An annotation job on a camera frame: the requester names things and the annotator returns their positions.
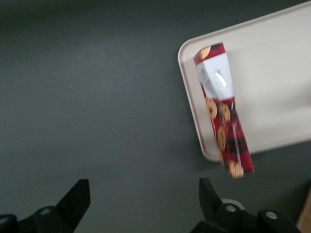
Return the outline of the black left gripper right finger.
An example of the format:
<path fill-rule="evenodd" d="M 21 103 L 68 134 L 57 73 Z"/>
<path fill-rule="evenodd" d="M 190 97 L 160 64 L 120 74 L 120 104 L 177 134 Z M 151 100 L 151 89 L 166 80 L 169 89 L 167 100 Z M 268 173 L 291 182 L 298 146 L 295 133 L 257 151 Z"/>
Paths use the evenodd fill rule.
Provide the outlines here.
<path fill-rule="evenodd" d="M 242 222 L 241 205 L 221 199 L 208 178 L 199 179 L 199 202 L 205 221 L 212 227 L 238 227 Z"/>

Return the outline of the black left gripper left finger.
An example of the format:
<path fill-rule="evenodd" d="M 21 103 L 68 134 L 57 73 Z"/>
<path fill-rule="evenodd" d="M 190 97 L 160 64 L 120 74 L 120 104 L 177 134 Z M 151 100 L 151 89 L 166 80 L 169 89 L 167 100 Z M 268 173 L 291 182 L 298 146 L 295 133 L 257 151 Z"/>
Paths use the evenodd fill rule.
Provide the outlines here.
<path fill-rule="evenodd" d="M 72 233 L 89 206 L 89 180 L 80 179 L 55 206 L 46 206 L 35 212 L 35 232 Z"/>

